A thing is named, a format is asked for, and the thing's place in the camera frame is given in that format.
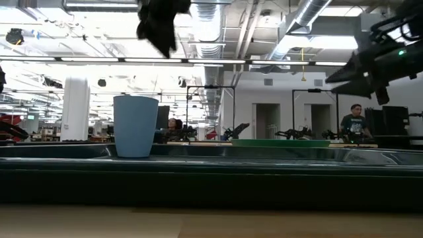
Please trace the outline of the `green plastic plate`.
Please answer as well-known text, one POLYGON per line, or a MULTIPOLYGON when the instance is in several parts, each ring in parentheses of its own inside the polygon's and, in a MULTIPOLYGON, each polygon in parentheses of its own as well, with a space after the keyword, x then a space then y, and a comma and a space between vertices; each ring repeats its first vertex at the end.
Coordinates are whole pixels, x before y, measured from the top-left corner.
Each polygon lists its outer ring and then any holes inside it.
POLYGON ((233 139, 233 146, 237 147, 328 147, 327 140, 306 140, 306 139, 233 139))

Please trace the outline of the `silver ribbed ventilation duct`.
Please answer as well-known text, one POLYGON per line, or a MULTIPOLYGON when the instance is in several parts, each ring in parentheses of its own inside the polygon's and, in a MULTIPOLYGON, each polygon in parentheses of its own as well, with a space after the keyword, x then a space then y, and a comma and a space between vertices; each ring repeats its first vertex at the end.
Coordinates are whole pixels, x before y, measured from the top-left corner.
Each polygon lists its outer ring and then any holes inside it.
MULTIPOLYGON (((194 20, 194 39, 197 57, 203 60, 220 59, 223 55, 222 25, 224 6, 218 4, 194 3, 191 5, 192 18, 194 20)), ((207 102, 207 116, 201 128, 211 128, 218 125, 219 106, 221 102, 221 89, 206 89, 205 99, 207 102)))

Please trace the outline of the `seated person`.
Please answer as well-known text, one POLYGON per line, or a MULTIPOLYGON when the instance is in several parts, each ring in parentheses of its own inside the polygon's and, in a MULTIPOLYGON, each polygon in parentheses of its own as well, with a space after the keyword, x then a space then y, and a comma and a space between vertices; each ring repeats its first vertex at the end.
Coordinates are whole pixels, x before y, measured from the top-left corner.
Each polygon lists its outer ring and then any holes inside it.
POLYGON ((166 141, 180 141, 182 139, 181 130, 182 130, 182 120, 176 118, 170 118, 168 121, 168 127, 165 130, 165 140, 166 141))

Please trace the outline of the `silver smooth ventilation duct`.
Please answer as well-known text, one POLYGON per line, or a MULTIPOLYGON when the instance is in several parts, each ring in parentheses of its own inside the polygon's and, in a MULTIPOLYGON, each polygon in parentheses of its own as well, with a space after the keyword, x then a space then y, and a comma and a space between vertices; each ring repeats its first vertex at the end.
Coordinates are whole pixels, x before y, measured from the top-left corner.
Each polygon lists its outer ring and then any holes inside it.
POLYGON ((283 16, 278 26, 278 42, 267 55, 267 60, 280 61, 289 50, 305 43, 312 24, 332 0, 301 0, 296 11, 283 16))

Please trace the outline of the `black metal station frame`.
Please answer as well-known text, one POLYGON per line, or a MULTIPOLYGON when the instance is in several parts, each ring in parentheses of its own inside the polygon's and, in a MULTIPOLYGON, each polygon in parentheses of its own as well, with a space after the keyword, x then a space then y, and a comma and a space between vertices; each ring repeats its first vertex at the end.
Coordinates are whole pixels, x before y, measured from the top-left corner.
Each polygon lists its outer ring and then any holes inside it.
POLYGON ((230 141, 231 138, 238 138, 238 135, 235 133, 235 87, 234 86, 222 86, 222 85, 188 85, 186 87, 186 125, 189 125, 189 112, 188 112, 188 101, 190 97, 195 95, 198 90, 200 90, 199 96, 202 94, 206 97, 206 109, 207 112, 205 119, 206 120, 217 120, 220 118, 218 114, 220 106, 223 105, 222 102, 217 102, 216 97, 219 96, 220 99, 223 98, 223 91, 226 89, 231 89, 233 94, 233 125, 232 128, 225 129, 224 133, 219 136, 219 139, 224 139, 225 141, 230 141))
POLYGON ((311 129, 313 139, 325 139, 322 133, 339 129, 339 96, 325 89, 293 89, 291 91, 292 129, 311 129))

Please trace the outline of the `light blue plastic cup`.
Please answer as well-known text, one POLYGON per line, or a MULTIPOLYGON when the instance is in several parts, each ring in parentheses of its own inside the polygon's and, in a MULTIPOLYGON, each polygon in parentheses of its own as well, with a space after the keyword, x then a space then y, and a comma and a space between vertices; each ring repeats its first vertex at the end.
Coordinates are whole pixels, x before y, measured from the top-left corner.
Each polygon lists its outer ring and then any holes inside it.
POLYGON ((119 157, 148 157, 153 145, 159 101, 149 97, 114 97, 114 141, 119 157))

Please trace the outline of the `dark green plastic tray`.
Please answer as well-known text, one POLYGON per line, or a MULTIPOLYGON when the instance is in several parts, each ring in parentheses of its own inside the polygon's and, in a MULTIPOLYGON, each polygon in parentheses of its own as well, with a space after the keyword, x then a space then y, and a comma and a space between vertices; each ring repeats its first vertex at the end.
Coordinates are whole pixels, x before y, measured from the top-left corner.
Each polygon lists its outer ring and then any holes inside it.
POLYGON ((0 147, 0 202, 423 210, 423 151, 14 145, 0 147))

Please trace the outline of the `black equipment cabinet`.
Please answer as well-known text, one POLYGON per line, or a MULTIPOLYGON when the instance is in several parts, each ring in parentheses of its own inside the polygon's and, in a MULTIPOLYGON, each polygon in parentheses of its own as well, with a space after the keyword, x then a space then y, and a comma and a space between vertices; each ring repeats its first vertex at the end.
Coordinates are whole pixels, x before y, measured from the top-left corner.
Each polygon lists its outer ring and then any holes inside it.
POLYGON ((365 119, 373 136, 407 136, 410 126, 408 108, 405 106, 382 106, 381 109, 366 108, 365 119))

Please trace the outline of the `standing person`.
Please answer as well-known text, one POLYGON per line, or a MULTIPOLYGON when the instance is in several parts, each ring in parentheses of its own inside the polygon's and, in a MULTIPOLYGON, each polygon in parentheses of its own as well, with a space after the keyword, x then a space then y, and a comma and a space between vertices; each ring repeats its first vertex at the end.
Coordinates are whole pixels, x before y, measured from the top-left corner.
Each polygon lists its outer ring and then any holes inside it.
POLYGON ((343 135, 343 140, 351 142, 356 134, 362 134, 372 138, 366 120, 361 115, 362 106, 360 104, 353 104, 350 111, 351 113, 344 116, 340 123, 340 133, 343 135))

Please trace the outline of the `wooden background table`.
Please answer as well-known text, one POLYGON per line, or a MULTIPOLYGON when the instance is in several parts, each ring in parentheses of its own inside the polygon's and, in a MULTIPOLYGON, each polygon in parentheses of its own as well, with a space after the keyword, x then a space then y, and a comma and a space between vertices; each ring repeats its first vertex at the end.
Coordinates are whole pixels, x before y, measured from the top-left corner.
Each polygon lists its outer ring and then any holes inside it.
MULTIPOLYGON (((191 142, 177 142, 170 141, 168 145, 198 145, 198 146, 231 146, 231 141, 191 141, 191 142)), ((356 144, 356 143, 332 143, 328 147, 332 148, 347 148, 347 147, 361 147, 361 148, 378 148, 377 144, 356 144)))

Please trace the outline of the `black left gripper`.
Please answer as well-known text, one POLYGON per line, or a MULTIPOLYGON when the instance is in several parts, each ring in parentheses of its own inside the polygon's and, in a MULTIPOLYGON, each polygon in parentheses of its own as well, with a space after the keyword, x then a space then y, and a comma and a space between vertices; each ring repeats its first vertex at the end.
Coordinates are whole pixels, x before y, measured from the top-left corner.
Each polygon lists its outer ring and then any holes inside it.
POLYGON ((170 58, 171 51, 176 51, 174 18, 189 13, 191 0, 137 0, 137 4, 137 39, 148 39, 165 58, 170 58))

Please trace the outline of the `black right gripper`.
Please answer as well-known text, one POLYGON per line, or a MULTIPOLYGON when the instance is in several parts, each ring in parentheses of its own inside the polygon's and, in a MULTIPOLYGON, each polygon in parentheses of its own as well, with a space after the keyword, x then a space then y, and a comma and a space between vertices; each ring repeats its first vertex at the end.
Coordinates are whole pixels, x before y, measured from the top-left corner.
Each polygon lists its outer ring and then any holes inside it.
POLYGON ((364 52, 353 52, 346 65, 328 76, 325 82, 338 84, 331 89, 333 93, 369 99, 375 94, 378 103, 383 105, 389 102, 387 87, 391 81, 403 77, 415 79, 422 71, 423 40, 406 44, 384 36, 372 42, 364 52))

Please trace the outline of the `white round pillar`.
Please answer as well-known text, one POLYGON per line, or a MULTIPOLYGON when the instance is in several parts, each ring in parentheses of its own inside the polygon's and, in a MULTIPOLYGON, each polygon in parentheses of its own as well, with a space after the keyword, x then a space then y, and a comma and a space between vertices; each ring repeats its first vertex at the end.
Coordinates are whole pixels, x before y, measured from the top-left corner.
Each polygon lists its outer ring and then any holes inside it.
POLYGON ((85 141, 89 128, 89 80, 82 76, 69 76, 65 80, 61 141, 85 141))

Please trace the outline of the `long ceiling light strip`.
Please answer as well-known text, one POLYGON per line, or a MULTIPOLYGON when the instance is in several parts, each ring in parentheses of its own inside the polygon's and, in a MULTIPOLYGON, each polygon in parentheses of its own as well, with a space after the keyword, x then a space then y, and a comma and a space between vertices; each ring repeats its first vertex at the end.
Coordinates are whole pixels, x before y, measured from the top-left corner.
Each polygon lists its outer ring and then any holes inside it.
POLYGON ((164 63, 164 64, 207 64, 207 65, 301 65, 301 66, 345 66, 346 62, 335 61, 291 61, 253 59, 190 59, 190 58, 93 58, 93 57, 47 57, 47 56, 0 56, 0 61, 54 61, 84 63, 164 63))

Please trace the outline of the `black monitor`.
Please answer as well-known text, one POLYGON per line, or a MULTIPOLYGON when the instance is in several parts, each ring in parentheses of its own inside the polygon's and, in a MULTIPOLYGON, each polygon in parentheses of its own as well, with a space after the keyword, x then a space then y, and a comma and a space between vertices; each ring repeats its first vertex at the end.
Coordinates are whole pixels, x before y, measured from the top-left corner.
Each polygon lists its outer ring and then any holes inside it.
POLYGON ((157 112, 156 129, 166 129, 168 127, 170 106, 159 106, 157 112))

